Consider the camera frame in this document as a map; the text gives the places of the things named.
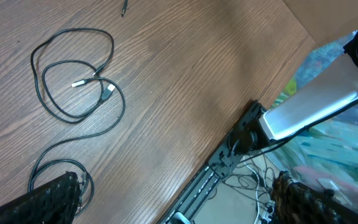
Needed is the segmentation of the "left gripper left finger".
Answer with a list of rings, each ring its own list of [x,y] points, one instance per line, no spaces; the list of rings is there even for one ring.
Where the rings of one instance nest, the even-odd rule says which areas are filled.
[[[80,202],[77,174],[66,174],[0,206],[0,224],[71,224]]]

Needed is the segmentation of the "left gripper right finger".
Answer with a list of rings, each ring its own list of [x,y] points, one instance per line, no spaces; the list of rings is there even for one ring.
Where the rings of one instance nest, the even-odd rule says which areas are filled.
[[[358,224],[358,213],[334,199],[333,190],[318,192],[296,181],[288,171],[274,179],[273,224]]]

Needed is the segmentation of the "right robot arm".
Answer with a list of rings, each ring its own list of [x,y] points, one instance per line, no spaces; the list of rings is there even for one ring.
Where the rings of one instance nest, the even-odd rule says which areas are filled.
[[[234,128],[226,142],[230,152],[244,155],[276,149],[358,104],[358,31],[343,49],[328,68],[283,103],[248,116]]]

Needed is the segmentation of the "cardboard wall panel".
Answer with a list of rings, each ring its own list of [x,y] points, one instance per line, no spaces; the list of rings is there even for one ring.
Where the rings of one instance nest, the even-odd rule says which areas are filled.
[[[283,0],[317,46],[358,29],[358,0]]]

